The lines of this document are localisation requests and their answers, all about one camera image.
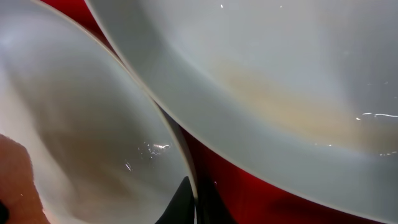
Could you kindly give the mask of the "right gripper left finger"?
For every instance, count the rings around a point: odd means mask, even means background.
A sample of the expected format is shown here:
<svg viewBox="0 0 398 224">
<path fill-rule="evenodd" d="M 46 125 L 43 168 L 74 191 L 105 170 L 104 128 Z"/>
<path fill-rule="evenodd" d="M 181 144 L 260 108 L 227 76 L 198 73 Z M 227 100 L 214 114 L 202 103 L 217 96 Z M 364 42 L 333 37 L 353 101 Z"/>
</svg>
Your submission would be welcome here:
<svg viewBox="0 0 398 224">
<path fill-rule="evenodd" d="M 194 224 L 194 219 L 195 200 L 189 178 L 186 176 L 155 224 Z"/>
</svg>

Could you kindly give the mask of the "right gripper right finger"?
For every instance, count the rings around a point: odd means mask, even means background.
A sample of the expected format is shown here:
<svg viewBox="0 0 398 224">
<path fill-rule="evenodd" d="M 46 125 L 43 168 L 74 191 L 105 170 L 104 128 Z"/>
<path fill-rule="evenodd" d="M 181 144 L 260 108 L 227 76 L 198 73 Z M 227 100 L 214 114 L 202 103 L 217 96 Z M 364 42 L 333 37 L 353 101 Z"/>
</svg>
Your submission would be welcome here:
<svg viewBox="0 0 398 224">
<path fill-rule="evenodd" d="M 210 179 L 199 183 L 197 215 L 198 224 L 237 224 Z"/>
</svg>

